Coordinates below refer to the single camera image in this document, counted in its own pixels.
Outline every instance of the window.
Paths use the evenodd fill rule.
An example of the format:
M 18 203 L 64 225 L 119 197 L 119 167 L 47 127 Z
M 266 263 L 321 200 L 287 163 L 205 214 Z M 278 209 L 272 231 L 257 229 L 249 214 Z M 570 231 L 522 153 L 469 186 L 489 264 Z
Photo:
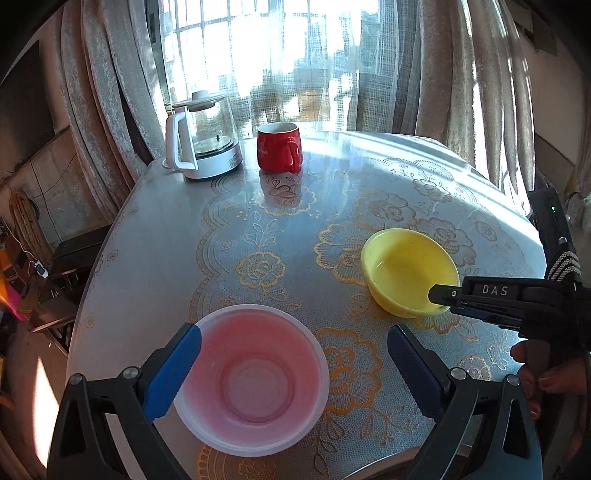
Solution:
M 379 0 L 148 0 L 156 14 L 170 102 L 231 91 L 243 137 L 276 120 L 347 129 L 359 72 L 376 71 Z

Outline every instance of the pink plastic bowl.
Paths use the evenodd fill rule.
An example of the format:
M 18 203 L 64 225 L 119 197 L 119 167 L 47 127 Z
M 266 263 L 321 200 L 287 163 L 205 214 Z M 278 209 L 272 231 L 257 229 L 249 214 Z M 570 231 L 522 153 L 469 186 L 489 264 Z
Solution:
M 329 368 L 298 320 L 236 305 L 197 322 L 201 353 L 174 399 L 193 434 L 223 453 L 263 456 L 301 440 L 322 415 Z

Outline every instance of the floral pattern tablecloth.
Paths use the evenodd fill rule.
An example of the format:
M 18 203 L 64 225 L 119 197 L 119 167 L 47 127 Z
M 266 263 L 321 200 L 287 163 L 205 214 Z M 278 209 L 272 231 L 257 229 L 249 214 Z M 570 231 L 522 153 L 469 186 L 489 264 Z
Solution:
M 404 322 L 446 364 L 498 380 L 518 368 L 517 341 L 451 313 L 402 320 L 371 298 L 360 268 L 374 232 L 409 228 L 453 258 L 460 276 L 541 277 L 537 232 L 510 201 L 461 159 L 426 139 L 318 134 L 303 139 L 304 169 L 270 175 L 245 161 L 211 181 L 187 181 L 157 162 L 119 214 L 76 320 L 69 374 L 113 376 L 141 364 L 188 320 L 221 307 L 261 303 L 291 313 L 320 342 L 330 392 L 314 429 L 267 458 L 237 458 L 201 444 L 172 408 L 157 426 L 194 478 L 339 479 L 428 435 L 386 349 Z M 115 439 L 133 478 L 142 478 Z

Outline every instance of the yellow bowl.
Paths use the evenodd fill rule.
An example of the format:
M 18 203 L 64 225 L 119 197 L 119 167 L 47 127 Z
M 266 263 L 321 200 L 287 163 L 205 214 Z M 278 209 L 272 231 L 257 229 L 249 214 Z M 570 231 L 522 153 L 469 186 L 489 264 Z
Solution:
M 402 318 L 422 318 L 449 307 L 431 303 L 435 284 L 459 286 L 449 254 L 422 233 L 389 228 L 373 234 L 361 250 L 361 269 L 374 300 Z

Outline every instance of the electric kettle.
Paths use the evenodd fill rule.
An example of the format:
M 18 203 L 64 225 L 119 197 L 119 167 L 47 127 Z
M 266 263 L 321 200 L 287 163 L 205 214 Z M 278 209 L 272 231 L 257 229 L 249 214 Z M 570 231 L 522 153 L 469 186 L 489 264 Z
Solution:
M 175 103 L 166 120 L 166 165 L 189 179 L 209 179 L 242 162 L 228 94 L 200 90 Z

